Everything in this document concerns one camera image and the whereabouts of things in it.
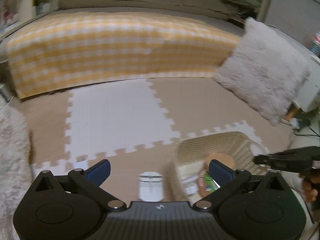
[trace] yellow checkered blanket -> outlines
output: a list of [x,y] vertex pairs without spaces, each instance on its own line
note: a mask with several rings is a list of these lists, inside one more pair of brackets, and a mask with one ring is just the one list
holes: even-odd
[[7,44],[20,98],[135,78],[212,77],[240,38],[198,20],[152,13],[48,16]]

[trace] puzzle mat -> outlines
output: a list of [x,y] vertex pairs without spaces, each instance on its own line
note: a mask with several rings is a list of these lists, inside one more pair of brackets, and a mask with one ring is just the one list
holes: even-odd
[[[32,133],[32,167],[54,175],[111,162],[101,186],[126,202],[137,200],[139,174],[166,177],[184,138],[240,131],[276,152],[289,145],[290,127],[268,121],[211,79],[160,78],[109,82],[12,103]],[[164,183],[165,200],[172,200]]]

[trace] brown round package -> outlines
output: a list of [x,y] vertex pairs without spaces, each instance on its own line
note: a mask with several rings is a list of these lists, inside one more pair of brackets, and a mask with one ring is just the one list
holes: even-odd
[[219,188],[214,180],[209,176],[209,163],[211,160],[218,160],[231,169],[235,166],[235,162],[231,156],[224,153],[211,153],[204,160],[204,168],[199,173],[198,186],[201,197],[205,197]]

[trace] metal screw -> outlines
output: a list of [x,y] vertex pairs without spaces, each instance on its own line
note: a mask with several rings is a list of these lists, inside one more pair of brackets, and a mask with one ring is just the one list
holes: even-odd
[[113,208],[113,209],[119,209],[121,208],[122,206],[124,205],[124,203],[121,201],[121,200],[111,200],[108,202],[108,206],[110,208]]
[[201,209],[208,209],[212,206],[211,202],[206,200],[200,200],[196,203],[196,206]]

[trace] ribbed black surface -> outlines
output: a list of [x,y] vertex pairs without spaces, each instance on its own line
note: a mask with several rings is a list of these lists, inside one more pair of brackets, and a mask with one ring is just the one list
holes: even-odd
[[187,202],[133,202],[128,210],[109,214],[100,229],[88,239],[231,240],[234,238],[221,230],[212,214],[193,211]]

